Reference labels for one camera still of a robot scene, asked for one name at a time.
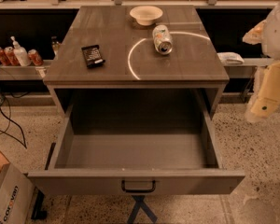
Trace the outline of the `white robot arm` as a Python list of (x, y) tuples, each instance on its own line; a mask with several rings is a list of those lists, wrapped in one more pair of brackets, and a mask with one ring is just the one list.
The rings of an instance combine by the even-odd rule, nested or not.
[(280, 1), (264, 21), (244, 35), (243, 41), (260, 43), (263, 54), (273, 59), (255, 73), (254, 94), (245, 112), (246, 120), (254, 123), (268, 118), (280, 106)]

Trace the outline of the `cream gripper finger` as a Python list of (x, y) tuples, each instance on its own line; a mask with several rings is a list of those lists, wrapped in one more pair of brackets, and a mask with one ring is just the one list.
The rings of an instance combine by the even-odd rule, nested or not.
[(280, 106), (280, 60), (257, 69), (253, 91), (245, 112), (250, 123), (265, 120)]
[(259, 22), (251, 30), (249, 30), (243, 37), (243, 41), (247, 44), (256, 45), (261, 42), (263, 27), (266, 20)]

